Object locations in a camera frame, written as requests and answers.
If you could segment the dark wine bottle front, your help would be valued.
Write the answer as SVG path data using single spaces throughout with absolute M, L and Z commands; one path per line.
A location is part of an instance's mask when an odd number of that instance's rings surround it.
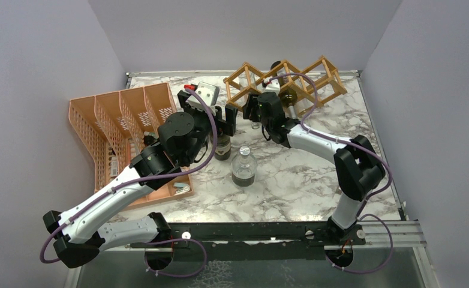
M 288 115 L 291 118 L 297 119 L 295 104 L 297 102 L 297 93 L 292 89 L 284 89 L 283 86 L 288 82 L 286 77 L 278 78 L 281 90 L 278 94 L 282 105 L 288 110 Z

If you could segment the dark wine bottle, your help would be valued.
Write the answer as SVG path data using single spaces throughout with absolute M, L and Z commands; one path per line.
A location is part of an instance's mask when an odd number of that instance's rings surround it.
M 295 104 L 297 102 L 297 93 L 292 89 L 284 89 L 283 86 L 288 82 L 286 77 L 278 78 L 281 90 L 278 94 L 282 105 L 288 110 L 288 115 L 291 118 L 297 119 Z
M 231 156 L 231 137 L 226 134 L 219 134 L 217 138 L 214 158 L 219 161 L 228 160 Z

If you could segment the round clear bottle silver cap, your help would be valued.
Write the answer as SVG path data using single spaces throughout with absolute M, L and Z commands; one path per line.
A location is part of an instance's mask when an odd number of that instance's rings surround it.
M 255 181 L 257 159 L 250 147 L 241 146 L 231 162 L 232 181 L 239 187 L 249 187 Z

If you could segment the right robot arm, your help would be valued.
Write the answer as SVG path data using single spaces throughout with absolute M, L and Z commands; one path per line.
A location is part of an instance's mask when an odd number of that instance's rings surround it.
M 369 192 L 386 176 L 371 142 L 364 136 L 336 138 L 301 126 L 300 120 L 285 115 L 274 92 L 250 94 L 242 107 L 243 118 L 261 123 L 267 141 L 309 152 L 335 166 L 341 198 L 327 219 L 326 236 L 334 244 L 350 237 L 359 209 Z

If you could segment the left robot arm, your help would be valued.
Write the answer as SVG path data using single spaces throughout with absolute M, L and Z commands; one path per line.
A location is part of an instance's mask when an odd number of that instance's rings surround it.
M 217 142 L 225 121 L 217 115 L 218 93 L 204 86 L 190 86 L 178 95 L 182 111 L 171 114 L 158 127 L 158 139 L 136 155 L 123 171 L 84 202 L 64 211 L 43 216 L 49 237 L 40 251 L 40 261 L 52 246 L 56 261 L 69 268 L 82 266 L 101 252 L 136 242 L 162 246 L 171 239 L 171 229 L 159 212 L 134 221 L 110 223 L 110 219 L 135 200 L 162 188 L 173 179 L 194 173 L 213 159 L 200 151 L 208 140 Z

